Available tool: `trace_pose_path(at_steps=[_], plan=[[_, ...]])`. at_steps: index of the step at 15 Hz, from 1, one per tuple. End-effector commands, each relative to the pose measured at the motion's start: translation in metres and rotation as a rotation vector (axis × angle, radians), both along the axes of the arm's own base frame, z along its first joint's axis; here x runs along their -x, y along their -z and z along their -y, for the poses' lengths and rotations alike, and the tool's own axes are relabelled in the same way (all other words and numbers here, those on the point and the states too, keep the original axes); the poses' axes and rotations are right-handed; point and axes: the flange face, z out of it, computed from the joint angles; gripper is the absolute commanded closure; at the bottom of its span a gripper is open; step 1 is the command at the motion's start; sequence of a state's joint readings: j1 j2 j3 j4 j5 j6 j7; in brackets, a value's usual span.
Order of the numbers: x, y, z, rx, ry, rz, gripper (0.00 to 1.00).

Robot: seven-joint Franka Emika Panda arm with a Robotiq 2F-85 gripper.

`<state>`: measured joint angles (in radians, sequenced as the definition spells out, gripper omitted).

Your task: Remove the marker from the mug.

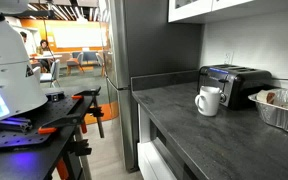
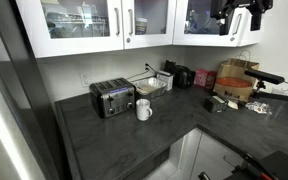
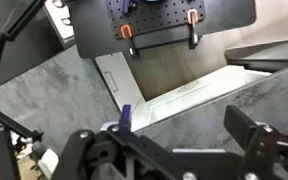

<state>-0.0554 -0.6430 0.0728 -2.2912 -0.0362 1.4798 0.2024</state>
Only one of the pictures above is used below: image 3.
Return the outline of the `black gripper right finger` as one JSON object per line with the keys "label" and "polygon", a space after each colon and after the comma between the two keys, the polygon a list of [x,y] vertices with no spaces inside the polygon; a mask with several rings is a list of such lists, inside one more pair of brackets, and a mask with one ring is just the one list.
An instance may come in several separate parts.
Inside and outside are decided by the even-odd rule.
{"label": "black gripper right finger", "polygon": [[280,164],[288,172],[288,135],[257,124],[235,105],[225,110],[224,127],[244,150],[238,176],[244,180],[282,180],[274,173]]}

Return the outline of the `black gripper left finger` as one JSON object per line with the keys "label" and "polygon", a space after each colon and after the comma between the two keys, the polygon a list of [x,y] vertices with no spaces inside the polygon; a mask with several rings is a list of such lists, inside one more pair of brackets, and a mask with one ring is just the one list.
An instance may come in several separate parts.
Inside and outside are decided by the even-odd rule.
{"label": "black gripper left finger", "polygon": [[74,132],[60,155],[52,180],[91,180],[112,165],[124,180],[171,180],[171,154],[145,136],[118,130]]}

